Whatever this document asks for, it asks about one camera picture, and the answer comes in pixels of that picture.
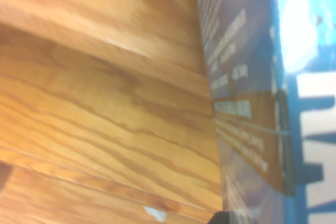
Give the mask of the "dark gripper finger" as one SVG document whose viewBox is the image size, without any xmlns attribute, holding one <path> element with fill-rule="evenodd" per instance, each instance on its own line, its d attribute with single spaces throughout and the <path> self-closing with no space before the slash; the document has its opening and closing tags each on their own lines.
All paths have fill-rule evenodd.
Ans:
<svg viewBox="0 0 336 224">
<path fill-rule="evenodd" d="M 230 224 L 231 219 L 235 216 L 234 211 L 218 211 L 213 214 L 207 224 Z"/>
</svg>

